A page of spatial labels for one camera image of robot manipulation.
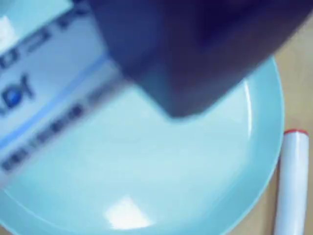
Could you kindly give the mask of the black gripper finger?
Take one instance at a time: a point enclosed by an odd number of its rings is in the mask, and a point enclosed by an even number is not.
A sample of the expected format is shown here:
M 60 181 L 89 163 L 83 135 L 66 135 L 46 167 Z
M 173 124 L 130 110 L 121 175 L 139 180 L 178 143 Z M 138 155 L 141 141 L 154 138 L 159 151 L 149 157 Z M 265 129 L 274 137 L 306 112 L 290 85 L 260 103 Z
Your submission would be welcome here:
M 110 57 L 169 116 L 208 109 L 277 51 L 310 0 L 91 0 Z

